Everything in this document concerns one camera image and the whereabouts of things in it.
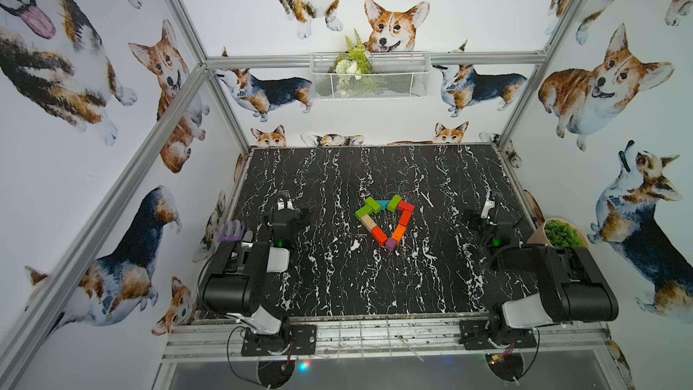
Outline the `natural wood block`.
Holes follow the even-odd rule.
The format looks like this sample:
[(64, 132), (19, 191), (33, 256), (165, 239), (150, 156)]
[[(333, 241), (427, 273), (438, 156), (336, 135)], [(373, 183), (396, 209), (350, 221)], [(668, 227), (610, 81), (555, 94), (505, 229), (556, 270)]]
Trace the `natural wood block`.
[(363, 215), (360, 221), (369, 232), (372, 232), (377, 227), (377, 224), (368, 214)]

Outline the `green block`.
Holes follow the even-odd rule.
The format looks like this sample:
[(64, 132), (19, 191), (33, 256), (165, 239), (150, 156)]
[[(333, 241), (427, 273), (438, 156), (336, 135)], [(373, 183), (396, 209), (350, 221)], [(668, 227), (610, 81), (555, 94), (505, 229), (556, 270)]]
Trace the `green block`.
[(382, 210), (380, 202), (378, 200), (373, 199), (372, 197), (368, 197), (365, 200), (365, 205), (370, 213), (377, 214)]
[(397, 211), (399, 204), (402, 202), (402, 197), (399, 195), (393, 196), (391, 200), (389, 200), (387, 204), (387, 209), (388, 211), (395, 212)]
[(365, 205), (361, 209), (359, 209), (356, 212), (356, 216), (358, 220), (361, 220), (364, 216), (370, 216), (373, 213), (373, 208), (370, 207), (369, 205)]

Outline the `orange block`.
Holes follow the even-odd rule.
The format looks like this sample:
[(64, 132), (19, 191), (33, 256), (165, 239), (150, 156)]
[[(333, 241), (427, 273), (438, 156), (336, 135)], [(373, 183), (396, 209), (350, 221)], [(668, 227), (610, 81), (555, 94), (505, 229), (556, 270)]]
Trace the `orange block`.
[(391, 236), (391, 239), (394, 240), (396, 243), (401, 243), (402, 242), (402, 237), (404, 236), (404, 233), (406, 232), (406, 227), (403, 225), (399, 225), (396, 229), (393, 235)]

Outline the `red block small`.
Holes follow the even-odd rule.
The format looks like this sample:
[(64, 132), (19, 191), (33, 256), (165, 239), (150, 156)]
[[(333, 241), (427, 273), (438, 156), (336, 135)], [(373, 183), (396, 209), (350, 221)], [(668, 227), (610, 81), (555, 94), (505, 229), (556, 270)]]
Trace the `red block small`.
[(401, 200), (398, 203), (397, 209), (402, 212), (409, 212), (409, 213), (414, 213), (415, 207), (408, 202)]

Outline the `purple cube block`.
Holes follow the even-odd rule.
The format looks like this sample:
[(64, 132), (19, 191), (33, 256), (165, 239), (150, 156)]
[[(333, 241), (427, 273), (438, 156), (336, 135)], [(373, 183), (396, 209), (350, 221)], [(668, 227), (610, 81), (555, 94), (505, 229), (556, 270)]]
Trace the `purple cube block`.
[(398, 242), (394, 238), (388, 238), (388, 240), (386, 240), (385, 245), (384, 245), (384, 247), (388, 251), (395, 251), (395, 249), (397, 249), (397, 246), (398, 246)]

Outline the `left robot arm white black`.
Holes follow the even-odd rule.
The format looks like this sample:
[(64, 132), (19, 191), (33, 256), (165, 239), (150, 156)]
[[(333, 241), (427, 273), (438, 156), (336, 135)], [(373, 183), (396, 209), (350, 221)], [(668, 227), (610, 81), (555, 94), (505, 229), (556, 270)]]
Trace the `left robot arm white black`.
[(255, 231), (241, 220), (226, 222), (217, 251), (198, 282), (199, 303), (218, 317), (235, 319), (261, 338), (291, 337), (288, 319), (261, 305), (269, 274), (289, 269), (299, 233), (310, 225), (310, 210), (278, 191)]

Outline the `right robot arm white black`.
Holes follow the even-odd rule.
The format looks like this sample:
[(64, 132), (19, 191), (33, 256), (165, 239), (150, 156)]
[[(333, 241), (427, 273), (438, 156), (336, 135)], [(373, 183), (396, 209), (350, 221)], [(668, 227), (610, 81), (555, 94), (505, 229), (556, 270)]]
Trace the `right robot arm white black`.
[(484, 265), (492, 271), (530, 274), (538, 291), (496, 303), (484, 324), (462, 326), (466, 348), (538, 346), (541, 327), (614, 321), (619, 304), (590, 254), (586, 237), (560, 218), (549, 218), (529, 239), (512, 238), (516, 224), (503, 214), (501, 196), (489, 191), (479, 211), (463, 214), (478, 236)]

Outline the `pink pot green plant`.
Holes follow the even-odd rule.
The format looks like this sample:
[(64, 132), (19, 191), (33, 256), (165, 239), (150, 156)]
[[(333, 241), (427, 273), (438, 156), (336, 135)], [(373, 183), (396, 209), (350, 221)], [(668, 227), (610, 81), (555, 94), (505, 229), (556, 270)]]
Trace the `pink pot green plant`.
[(585, 235), (562, 218), (549, 218), (527, 240), (529, 245), (545, 245), (557, 249), (587, 247)]

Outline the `purple toy rake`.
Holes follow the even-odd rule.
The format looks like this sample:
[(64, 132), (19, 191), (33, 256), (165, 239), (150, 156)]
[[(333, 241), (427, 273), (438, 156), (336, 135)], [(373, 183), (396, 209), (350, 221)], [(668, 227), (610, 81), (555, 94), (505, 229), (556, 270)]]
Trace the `purple toy rake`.
[(219, 233), (219, 244), (240, 242), (247, 232), (247, 224), (241, 220), (226, 221)]

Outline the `artificial fern with flower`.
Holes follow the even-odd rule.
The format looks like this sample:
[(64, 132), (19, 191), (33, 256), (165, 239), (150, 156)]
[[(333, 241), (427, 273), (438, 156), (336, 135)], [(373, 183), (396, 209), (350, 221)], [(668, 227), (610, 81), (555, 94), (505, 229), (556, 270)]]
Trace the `artificial fern with flower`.
[(341, 52), (334, 63), (332, 73), (337, 78), (337, 93), (341, 96), (350, 95), (366, 75), (373, 73), (370, 61), (371, 53), (354, 30), (354, 39), (345, 36), (346, 51)]

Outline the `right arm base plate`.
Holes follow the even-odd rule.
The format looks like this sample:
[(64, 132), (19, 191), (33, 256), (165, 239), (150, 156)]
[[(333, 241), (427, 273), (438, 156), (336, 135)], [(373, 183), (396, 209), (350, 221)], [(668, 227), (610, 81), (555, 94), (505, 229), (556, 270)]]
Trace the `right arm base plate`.
[(489, 321), (461, 321), (458, 343), (466, 350), (506, 350), (515, 348), (536, 348), (537, 339), (532, 330), (518, 330), (501, 327), (493, 329)]

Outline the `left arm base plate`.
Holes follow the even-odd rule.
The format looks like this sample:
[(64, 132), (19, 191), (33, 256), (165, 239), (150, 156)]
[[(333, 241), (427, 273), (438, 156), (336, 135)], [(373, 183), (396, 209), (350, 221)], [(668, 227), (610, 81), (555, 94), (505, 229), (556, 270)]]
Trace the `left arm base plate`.
[(318, 328), (315, 325), (289, 324), (275, 335), (245, 335), (243, 357), (313, 355), (316, 351)]

